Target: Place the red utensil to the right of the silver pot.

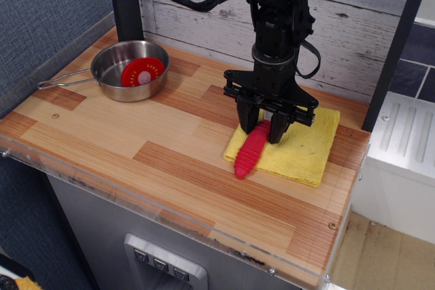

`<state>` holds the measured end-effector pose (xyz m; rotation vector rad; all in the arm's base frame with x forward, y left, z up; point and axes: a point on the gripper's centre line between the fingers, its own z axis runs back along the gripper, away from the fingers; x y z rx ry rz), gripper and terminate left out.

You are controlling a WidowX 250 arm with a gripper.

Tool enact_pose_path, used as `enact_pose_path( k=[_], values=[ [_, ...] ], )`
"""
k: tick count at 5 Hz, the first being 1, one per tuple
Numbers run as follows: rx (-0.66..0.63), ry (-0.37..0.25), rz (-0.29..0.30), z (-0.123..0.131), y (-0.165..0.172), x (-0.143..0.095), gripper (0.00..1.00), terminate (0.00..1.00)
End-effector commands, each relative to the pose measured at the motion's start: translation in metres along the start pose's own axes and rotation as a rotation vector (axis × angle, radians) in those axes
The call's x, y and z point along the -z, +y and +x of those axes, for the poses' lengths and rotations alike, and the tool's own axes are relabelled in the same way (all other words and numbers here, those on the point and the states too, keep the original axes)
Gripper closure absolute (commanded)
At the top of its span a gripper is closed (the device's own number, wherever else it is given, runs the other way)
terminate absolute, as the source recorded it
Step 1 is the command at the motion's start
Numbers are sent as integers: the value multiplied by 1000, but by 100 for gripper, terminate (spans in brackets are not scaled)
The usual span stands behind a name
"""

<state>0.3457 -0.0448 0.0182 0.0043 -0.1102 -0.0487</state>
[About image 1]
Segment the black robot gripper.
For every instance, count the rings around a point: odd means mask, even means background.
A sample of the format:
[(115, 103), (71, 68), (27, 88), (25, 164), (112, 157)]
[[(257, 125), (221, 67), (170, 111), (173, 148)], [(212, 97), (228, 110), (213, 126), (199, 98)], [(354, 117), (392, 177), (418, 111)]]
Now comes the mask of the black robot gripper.
[(258, 123), (259, 110), (271, 112), (269, 143), (277, 144), (290, 124), (310, 126), (319, 102), (296, 83), (294, 59), (284, 62), (255, 59), (251, 71), (224, 72), (224, 94), (233, 97), (241, 129), (249, 134)]

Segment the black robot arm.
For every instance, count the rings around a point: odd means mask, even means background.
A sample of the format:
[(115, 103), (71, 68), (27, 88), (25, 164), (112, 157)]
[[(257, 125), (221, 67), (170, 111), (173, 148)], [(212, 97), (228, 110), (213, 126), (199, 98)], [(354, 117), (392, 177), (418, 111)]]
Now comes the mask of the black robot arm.
[(224, 93), (237, 103), (239, 123), (250, 133), (259, 111), (271, 113), (268, 141), (280, 142), (293, 123), (310, 126), (318, 101), (297, 83), (298, 56), (304, 47), (319, 56), (306, 38), (312, 34), (314, 17), (308, 0), (247, 0), (256, 34), (251, 49), (252, 71), (224, 72)]

